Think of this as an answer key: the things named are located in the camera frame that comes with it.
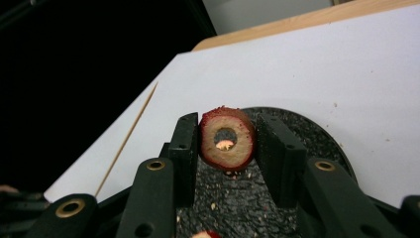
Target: white surface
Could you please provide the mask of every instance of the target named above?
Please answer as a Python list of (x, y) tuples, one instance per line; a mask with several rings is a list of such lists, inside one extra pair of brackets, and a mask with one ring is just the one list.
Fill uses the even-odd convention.
[(203, 0), (218, 35), (333, 6), (332, 0)]
[[(155, 79), (155, 95), (98, 201), (132, 184), (180, 116), (198, 112), (201, 119), (226, 105), (310, 118), (343, 145), (362, 190), (399, 207), (405, 195), (420, 194), (419, 13), (417, 5), (178, 55)], [(148, 90), (46, 191), (48, 200), (96, 191)]]

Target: apple flesh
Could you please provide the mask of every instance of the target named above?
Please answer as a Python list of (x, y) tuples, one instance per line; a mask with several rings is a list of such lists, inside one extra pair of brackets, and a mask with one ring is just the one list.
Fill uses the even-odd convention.
[(200, 157), (222, 171), (240, 171), (252, 160), (256, 132), (247, 113), (239, 108), (218, 107), (203, 114)]
[(215, 231), (209, 230), (209, 231), (201, 231), (193, 235), (191, 238), (222, 238), (222, 237), (219, 234), (217, 234)]

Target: textured black surface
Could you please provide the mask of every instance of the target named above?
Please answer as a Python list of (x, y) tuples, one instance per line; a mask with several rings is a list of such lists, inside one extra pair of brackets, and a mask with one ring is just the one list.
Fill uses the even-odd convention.
[[(277, 108), (243, 109), (256, 122), (260, 113), (278, 116), (308, 149), (308, 157), (332, 160), (356, 180), (340, 146), (311, 120)], [(198, 161), (194, 206), (177, 209), (177, 238), (201, 230), (222, 237), (301, 237), (296, 209), (277, 208), (255, 160), (239, 173), (227, 175)]]

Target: red apple skin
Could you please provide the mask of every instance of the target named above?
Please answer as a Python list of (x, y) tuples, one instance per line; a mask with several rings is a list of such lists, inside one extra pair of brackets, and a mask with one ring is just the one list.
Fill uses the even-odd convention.
[[(232, 151), (230, 152), (230, 154), (228, 153), (223, 154), (223, 152), (216, 151), (218, 149), (214, 149), (215, 148), (214, 145), (211, 145), (213, 146), (213, 148), (211, 148), (211, 146), (208, 145), (208, 144), (211, 144), (212, 142), (209, 141), (211, 138), (207, 138), (206, 140), (206, 137), (209, 136), (208, 133), (210, 130), (207, 128), (207, 126), (209, 125), (213, 126), (214, 123), (212, 125), (212, 122), (214, 122), (215, 119), (225, 120), (225, 123), (227, 123), (228, 125), (226, 126), (226, 128), (237, 127), (237, 130), (234, 130), (234, 131), (245, 133), (245, 134), (242, 133), (241, 135), (246, 137), (246, 139), (241, 140), (242, 141), (241, 145), (238, 145), (240, 144), (240, 142), (238, 142), (238, 144), (236, 145), (236, 147), (238, 147), (237, 152)], [(225, 124), (221, 123), (221, 125), (222, 126), (218, 125), (217, 127), (225, 128), (223, 127), (223, 125)], [(254, 150), (256, 146), (256, 131), (247, 113), (245, 113), (241, 109), (229, 108), (225, 106), (215, 108), (203, 114), (199, 127), (200, 127), (199, 154), (200, 154), (201, 159), (203, 159), (203, 161), (209, 166), (212, 166), (218, 170), (225, 171), (225, 172), (236, 172), (236, 171), (241, 171), (244, 168), (246, 168), (247, 165), (253, 159), (253, 154), (254, 154)], [(237, 162), (235, 162), (234, 165), (226, 165), (227, 163), (226, 161), (228, 160), (223, 161), (221, 159), (217, 159), (217, 156), (215, 156), (215, 154), (218, 154), (218, 155), (223, 154), (223, 156), (226, 157), (228, 160), (230, 159), (237, 160), (237, 157), (239, 159), (237, 160)]]
[(208, 230), (208, 231), (201, 231), (197, 234), (193, 235), (191, 238), (222, 238), (216, 231)]

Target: black background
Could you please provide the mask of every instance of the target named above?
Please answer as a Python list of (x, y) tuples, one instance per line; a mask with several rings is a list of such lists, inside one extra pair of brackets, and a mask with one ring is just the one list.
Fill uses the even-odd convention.
[(0, 184), (46, 190), (208, 37), (181, 0), (39, 1), (0, 30)]

